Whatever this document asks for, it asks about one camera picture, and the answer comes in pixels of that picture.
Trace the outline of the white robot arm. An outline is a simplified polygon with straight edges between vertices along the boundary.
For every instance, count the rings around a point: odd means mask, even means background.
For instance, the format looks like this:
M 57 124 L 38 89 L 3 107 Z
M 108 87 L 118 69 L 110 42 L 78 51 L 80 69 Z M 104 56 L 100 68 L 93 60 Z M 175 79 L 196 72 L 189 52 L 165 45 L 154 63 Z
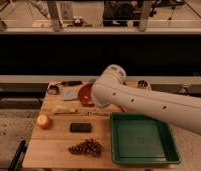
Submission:
M 109 65 L 92 86 L 95 105 L 122 106 L 201 135 L 201 98 L 133 88 L 124 84 L 125 78 L 121 66 Z

